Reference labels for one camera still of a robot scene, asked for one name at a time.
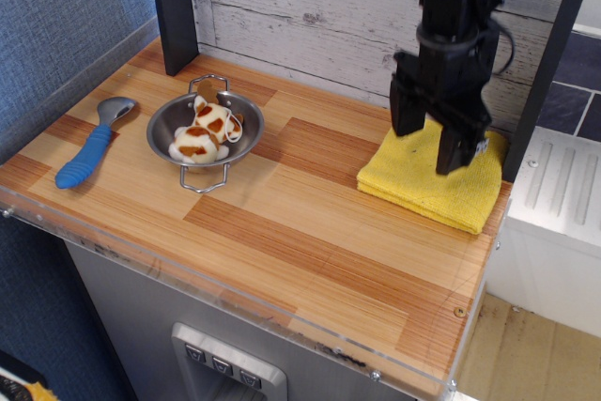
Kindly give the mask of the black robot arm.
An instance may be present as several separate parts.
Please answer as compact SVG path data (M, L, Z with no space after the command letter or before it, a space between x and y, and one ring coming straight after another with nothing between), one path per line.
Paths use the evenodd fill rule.
M492 12L503 0L419 0L418 54L398 52L391 79L393 131L409 135L431 116L441 126L436 171L448 175L485 150L492 122L482 92L503 28Z

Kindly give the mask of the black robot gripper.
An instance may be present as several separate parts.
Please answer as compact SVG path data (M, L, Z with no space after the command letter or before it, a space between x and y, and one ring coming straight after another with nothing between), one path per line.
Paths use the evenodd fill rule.
M475 30L445 42L419 28L417 55L399 51L391 80L390 109L397 136L424 128L425 117L442 124L436 173L450 175L487 151L491 115L482 99L498 47L498 31Z

